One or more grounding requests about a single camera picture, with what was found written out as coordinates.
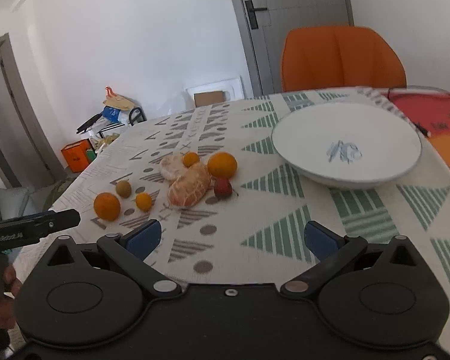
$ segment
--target gray door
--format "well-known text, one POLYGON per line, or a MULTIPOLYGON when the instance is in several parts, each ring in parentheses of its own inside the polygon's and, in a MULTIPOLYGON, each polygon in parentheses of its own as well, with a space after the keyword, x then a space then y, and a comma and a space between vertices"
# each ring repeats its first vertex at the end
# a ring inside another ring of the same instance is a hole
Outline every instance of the gray door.
POLYGON ((8 91, 0 65, 0 168, 13 187, 30 192, 53 184, 54 178, 30 140, 8 91))
POLYGON ((346 0, 242 0, 242 4, 255 66, 247 62, 249 68, 251 65, 258 68, 258 82, 263 95, 282 91, 280 62, 284 41, 290 30, 349 24, 346 0))

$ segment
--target cardboard box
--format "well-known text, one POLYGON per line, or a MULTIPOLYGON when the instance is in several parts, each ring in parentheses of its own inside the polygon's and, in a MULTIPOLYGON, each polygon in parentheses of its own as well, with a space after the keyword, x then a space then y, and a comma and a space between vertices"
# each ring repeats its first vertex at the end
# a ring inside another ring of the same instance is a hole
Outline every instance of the cardboard box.
POLYGON ((193 97, 196 107, 204 107, 205 105, 223 103, 225 101, 225 93, 223 91, 195 93, 193 97))
POLYGON ((65 146, 62 149, 62 154, 73 173, 82 172, 90 165, 87 157, 87 150, 91 149, 92 145, 88 139, 75 142, 65 146))

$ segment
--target door frame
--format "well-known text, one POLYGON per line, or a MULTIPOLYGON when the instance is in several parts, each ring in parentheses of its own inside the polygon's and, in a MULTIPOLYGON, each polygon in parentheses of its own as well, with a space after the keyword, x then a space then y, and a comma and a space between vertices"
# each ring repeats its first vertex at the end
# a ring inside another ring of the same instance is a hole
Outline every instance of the door frame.
POLYGON ((0 66, 13 106, 37 155, 55 181, 65 179, 67 177, 65 169, 50 146, 30 104, 13 56, 8 33, 0 37, 0 66))
MULTIPOLYGON (((247 60, 248 73, 250 74, 250 81, 252 83, 253 96, 258 97, 263 95, 262 86, 260 84, 260 73, 258 70, 257 58, 255 57, 255 50, 253 48, 252 35, 250 33, 250 26, 248 25, 248 15, 243 5, 243 0, 232 0, 233 9, 235 10, 236 21, 238 23, 238 30, 242 38, 243 50, 245 52, 245 59, 247 60)), ((354 25, 352 4, 350 0, 345 0, 345 5, 348 14, 348 24, 354 25)))

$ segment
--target table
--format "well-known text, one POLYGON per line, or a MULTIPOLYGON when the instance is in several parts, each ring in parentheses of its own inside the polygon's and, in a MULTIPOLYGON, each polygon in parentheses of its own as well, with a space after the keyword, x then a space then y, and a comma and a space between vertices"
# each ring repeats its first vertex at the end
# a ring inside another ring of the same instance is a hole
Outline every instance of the table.
MULTIPOLYGON (((411 238, 450 299, 450 170, 422 137, 423 154, 408 175, 370 190, 338 191, 300 176, 275 153, 272 128, 286 114, 325 102, 358 102, 406 117, 370 88, 339 88, 276 94, 197 108, 129 128, 75 180, 52 207, 75 208, 82 216, 71 235, 77 243, 95 242, 107 233, 127 233, 149 218, 162 224, 158 248, 145 260, 173 280, 185 283, 282 285, 315 264, 303 242, 305 223, 316 220, 340 235, 369 242, 411 238), (195 207, 167 205, 168 183, 158 170, 172 153, 195 151, 204 161, 216 151, 238 161, 231 180, 238 192, 217 201, 210 190, 195 207), (134 194, 121 199, 114 223, 98 219, 92 202, 128 179, 135 193, 154 200, 139 211, 134 194)), ((25 247, 15 261, 20 278, 59 235, 25 247)), ((450 351, 450 318, 439 344, 450 351)))

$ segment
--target small orange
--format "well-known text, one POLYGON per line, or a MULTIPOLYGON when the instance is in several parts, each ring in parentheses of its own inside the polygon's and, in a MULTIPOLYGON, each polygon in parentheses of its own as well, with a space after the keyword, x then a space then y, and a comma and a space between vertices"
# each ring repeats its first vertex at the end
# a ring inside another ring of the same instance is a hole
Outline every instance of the small orange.
POLYGON ((150 211, 150 209, 152 208, 153 202, 152 202, 151 196, 148 193, 142 192, 142 193, 139 193, 137 195, 137 197, 135 198, 135 204, 142 211, 150 211))
POLYGON ((221 179, 232 178, 237 167, 238 164, 235 157, 224 151, 219 151, 212 155, 207 164, 210 174, 221 179))
POLYGON ((190 168, 193 164, 200 162, 200 157, 198 157, 197 153, 189 151, 183 156, 182 162, 185 167, 190 168))
POLYGON ((94 210, 97 216, 106 221, 114 221, 120 215, 120 202, 117 197, 110 192, 103 192, 97 195, 94 200, 94 210))

